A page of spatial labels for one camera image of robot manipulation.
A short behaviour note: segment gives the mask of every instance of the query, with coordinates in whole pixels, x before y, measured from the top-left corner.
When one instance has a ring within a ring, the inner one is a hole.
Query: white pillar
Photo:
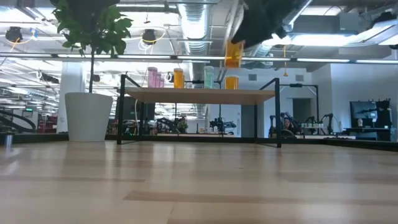
[[[67,109],[65,94],[70,92],[84,92],[86,74],[81,62],[63,62],[60,85],[60,102],[58,109],[57,133],[68,131]]]

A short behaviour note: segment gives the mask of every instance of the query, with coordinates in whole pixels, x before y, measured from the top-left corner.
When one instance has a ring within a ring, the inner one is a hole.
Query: monitor
[[[376,102],[350,102],[354,119],[377,119]]]

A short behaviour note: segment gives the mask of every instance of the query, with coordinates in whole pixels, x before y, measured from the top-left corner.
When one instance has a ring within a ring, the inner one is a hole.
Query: white planter
[[[69,141],[104,141],[113,99],[94,93],[67,93]]]

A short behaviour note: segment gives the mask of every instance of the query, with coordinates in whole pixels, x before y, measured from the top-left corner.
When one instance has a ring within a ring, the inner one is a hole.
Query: cup
[[[174,88],[184,88],[184,71],[181,68],[174,69]]]
[[[228,75],[225,77],[225,89],[226,90],[238,90],[239,89],[239,77],[236,75]]]

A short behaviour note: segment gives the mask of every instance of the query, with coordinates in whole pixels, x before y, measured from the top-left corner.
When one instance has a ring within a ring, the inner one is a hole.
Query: transparent cup
[[[205,88],[213,88],[214,82],[214,67],[213,66],[205,66],[204,69],[205,74]]]

